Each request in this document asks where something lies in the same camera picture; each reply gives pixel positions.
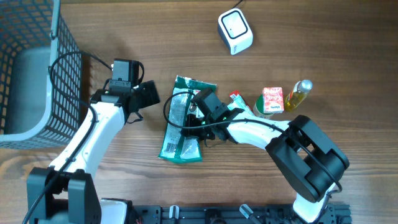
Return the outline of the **yellow oil bottle silver cap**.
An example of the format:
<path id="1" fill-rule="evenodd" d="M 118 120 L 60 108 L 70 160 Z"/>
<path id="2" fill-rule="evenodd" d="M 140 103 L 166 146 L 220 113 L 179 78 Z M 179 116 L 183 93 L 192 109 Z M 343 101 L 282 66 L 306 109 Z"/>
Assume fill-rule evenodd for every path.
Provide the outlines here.
<path id="1" fill-rule="evenodd" d="M 285 97 L 284 110 L 293 111 L 301 102 L 306 99 L 312 90 L 313 83 L 310 80 L 298 81 L 292 91 Z"/>

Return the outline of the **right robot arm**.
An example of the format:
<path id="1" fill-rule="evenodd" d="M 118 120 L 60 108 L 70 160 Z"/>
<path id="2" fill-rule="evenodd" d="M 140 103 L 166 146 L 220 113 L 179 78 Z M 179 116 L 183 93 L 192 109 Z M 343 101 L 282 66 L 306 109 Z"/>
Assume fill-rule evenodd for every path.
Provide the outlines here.
<path id="1" fill-rule="evenodd" d="M 307 223 L 320 221 L 349 167 L 347 156 L 309 117 L 292 121 L 259 118 L 241 108 L 229 109 L 210 88 L 190 100 L 203 113 L 190 118 L 183 135 L 206 141 L 219 138 L 265 150 L 296 191 L 294 212 Z"/>

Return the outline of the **red coffee stick sachet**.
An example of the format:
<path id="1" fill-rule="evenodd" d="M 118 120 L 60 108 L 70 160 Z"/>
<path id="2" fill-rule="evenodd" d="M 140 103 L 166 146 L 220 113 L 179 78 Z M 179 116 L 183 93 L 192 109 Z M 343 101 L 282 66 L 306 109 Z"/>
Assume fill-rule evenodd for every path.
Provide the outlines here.
<path id="1" fill-rule="evenodd" d="M 231 92 L 229 97 L 232 99 L 233 103 L 241 108 L 245 108 L 248 105 L 238 90 Z"/>

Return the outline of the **pink Kleenex tissue pack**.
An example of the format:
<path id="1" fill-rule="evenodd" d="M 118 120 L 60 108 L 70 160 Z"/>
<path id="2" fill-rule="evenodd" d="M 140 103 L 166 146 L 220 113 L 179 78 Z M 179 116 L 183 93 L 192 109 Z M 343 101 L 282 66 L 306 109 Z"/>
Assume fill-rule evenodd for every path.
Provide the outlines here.
<path id="1" fill-rule="evenodd" d="M 264 113 L 283 113 L 284 99 L 281 87 L 265 87 L 262 91 Z"/>

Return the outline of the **pale green wipes sachet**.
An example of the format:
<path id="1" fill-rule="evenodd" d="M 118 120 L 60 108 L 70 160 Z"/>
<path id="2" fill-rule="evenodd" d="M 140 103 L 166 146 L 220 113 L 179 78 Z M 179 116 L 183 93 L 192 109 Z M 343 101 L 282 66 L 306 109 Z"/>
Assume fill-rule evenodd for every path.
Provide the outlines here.
<path id="1" fill-rule="evenodd" d="M 240 108 L 248 112 L 250 115 L 254 116 L 252 109 L 247 105 L 241 95 L 233 93 L 229 97 L 232 99 L 232 102 L 228 105 L 228 108 L 230 110 Z"/>

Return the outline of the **green 3M sponge packet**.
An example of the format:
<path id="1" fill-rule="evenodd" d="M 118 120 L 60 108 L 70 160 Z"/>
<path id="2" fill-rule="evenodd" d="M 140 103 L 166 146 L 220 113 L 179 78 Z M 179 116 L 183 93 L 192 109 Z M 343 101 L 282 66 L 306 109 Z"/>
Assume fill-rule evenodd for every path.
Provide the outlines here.
<path id="1" fill-rule="evenodd" d="M 203 113 L 200 110 L 190 109 L 190 101 L 194 95 L 206 88 L 211 88 L 215 91 L 216 85 L 214 83 L 177 76 L 172 92 L 175 96 L 169 101 L 170 109 L 167 115 L 169 121 L 183 126 L 189 115 L 192 115 L 194 118 L 202 118 Z M 166 126 L 159 158 L 177 164 L 202 161 L 198 139 L 195 137 L 185 137 L 181 132 L 181 128 L 176 128 L 170 124 Z"/>

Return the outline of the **green lid small jar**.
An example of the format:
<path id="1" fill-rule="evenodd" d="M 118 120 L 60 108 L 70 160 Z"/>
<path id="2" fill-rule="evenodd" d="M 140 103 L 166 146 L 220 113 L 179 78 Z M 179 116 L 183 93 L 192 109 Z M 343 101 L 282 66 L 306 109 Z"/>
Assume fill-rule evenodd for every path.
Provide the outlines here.
<path id="1" fill-rule="evenodd" d="M 273 113 L 265 113 L 264 112 L 264 99 L 263 95 L 260 95 L 256 100 L 256 103 L 252 109 L 255 116 L 265 119 L 270 119 L 274 114 Z"/>

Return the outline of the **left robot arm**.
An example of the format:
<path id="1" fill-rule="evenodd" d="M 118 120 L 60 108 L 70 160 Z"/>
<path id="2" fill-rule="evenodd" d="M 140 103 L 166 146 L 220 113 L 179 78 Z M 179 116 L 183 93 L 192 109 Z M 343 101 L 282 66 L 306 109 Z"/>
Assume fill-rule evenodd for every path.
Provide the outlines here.
<path id="1" fill-rule="evenodd" d="M 91 97 L 88 114 L 64 151 L 47 168 L 35 167 L 27 179 L 24 223 L 139 223 L 130 200 L 98 198 L 93 179 L 115 135 L 132 113 L 159 103 L 144 66 L 116 59 L 112 77 Z"/>

